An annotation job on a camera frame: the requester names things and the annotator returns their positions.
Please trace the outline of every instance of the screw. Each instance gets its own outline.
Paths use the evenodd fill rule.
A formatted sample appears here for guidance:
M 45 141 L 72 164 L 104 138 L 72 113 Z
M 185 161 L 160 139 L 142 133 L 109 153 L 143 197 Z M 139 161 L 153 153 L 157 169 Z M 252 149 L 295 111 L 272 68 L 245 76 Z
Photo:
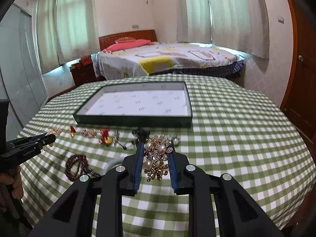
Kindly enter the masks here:
M 123 172 L 123 171 L 125 170 L 125 166 L 122 166 L 122 165 L 117 166 L 117 167 L 115 168 L 115 170 L 116 170 L 117 172 Z
M 89 180 L 89 176 L 88 176 L 88 175 L 82 175 L 82 176 L 79 178 L 79 180 L 80 180 L 81 182 L 86 182 L 86 181 Z
M 195 166 L 194 165 L 187 165 L 185 168 L 187 169 L 187 171 L 190 171 L 190 172 L 195 170 Z
M 225 181 L 230 181 L 232 179 L 232 176 L 230 174 L 223 174 L 223 179 Z

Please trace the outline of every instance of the curtain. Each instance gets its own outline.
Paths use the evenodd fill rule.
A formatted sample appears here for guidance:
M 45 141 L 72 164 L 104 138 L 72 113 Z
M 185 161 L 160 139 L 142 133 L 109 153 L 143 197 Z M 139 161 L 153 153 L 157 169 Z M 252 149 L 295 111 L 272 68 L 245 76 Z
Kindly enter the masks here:
M 98 51 L 93 0 L 38 0 L 36 19 L 42 74 Z
M 211 43 L 209 0 L 178 0 L 177 41 Z
M 210 0 L 212 43 L 269 58 L 265 0 Z
M 61 64 L 98 52 L 92 0 L 57 0 L 56 25 Z
M 36 34 L 42 74 L 59 67 L 54 5 L 55 0 L 38 0 Z

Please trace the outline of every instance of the white cable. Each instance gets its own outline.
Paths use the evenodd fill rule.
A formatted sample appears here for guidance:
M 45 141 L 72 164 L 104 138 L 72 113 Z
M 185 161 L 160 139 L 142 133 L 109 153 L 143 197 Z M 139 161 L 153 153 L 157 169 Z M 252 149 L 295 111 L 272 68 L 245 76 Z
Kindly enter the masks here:
M 111 161 L 109 161 L 109 163 L 107 163 L 105 165 L 105 167 L 103 168 L 103 172 L 101 175 L 105 175 L 107 173 L 107 171 L 109 171 L 111 168 L 113 168 L 115 165 L 117 164 L 121 164 L 124 160 L 125 157 L 120 157 L 120 158 L 117 158 L 117 159 L 113 159 Z

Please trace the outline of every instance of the human hand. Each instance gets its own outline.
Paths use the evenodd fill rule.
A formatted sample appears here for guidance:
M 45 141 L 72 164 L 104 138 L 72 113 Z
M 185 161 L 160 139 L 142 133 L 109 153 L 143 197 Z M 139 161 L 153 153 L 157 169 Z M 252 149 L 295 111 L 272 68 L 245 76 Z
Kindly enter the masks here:
M 22 179 L 21 179 L 21 168 L 20 166 L 16 167 L 16 175 L 14 178 L 5 173 L 0 173 L 0 183 L 4 183 L 6 185 L 12 184 L 13 191 L 12 197 L 15 199 L 21 199 L 24 195 L 23 187 L 22 187 Z M 0 197 L 0 207 L 5 207 L 4 200 Z

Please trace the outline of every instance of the wooden headboard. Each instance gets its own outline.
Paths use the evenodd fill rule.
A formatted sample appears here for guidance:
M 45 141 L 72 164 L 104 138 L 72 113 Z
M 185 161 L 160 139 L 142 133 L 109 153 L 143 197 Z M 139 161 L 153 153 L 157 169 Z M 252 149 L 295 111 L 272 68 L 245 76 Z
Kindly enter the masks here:
M 153 29 L 123 32 L 123 33 L 117 33 L 117 34 L 99 37 L 100 51 L 108 48 L 110 45 L 115 43 L 115 40 L 121 37 L 134 37 L 135 39 L 146 39 L 152 42 L 157 42 L 156 33 L 155 33 L 155 30 Z

